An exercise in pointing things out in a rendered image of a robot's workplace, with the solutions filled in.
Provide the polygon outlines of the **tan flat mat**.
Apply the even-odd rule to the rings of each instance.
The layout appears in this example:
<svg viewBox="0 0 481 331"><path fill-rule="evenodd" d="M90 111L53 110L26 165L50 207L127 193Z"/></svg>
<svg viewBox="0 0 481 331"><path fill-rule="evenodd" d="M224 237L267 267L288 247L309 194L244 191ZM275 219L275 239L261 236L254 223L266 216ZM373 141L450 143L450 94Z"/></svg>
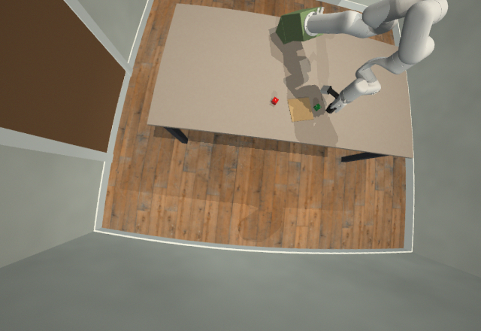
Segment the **tan flat mat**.
<svg viewBox="0 0 481 331"><path fill-rule="evenodd" d="M309 98L287 99L292 122L313 120Z"/></svg>

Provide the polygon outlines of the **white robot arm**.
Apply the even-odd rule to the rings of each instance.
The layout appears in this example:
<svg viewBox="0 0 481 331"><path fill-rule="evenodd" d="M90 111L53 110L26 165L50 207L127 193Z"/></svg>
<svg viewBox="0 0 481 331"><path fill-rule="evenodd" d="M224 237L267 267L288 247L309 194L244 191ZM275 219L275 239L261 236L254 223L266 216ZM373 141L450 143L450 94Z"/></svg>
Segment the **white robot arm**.
<svg viewBox="0 0 481 331"><path fill-rule="evenodd" d="M309 36L318 32L369 38L392 30L398 19L405 17L398 51L390 57L373 58L361 66L355 73L357 79L340 92L345 104L380 91L380 83L371 70L373 64L401 74L429 56L434 49L434 40L429 37L431 26L446 15L448 3L447 0L382 0L365 8L362 14L356 11L323 14L323 9L317 8L305 17L304 31Z"/></svg>

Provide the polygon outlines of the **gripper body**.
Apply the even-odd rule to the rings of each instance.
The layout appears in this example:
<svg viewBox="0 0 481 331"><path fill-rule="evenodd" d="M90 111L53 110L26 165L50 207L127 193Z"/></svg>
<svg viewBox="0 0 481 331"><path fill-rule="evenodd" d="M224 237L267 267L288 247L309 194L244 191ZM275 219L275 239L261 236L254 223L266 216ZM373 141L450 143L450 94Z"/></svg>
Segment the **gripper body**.
<svg viewBox="0 0 481 331"><path fill-rule="evenodd" d="M349 104L349 103L345 103L345 104L344 104L343 101L341 100L340 94L339 94L339 96L337 97L337 99L335 99L334 102L331 104L330 109L336 108L335 113L337 113L337 112L340 111L343 107L345 107L346 104Z"/></svg>

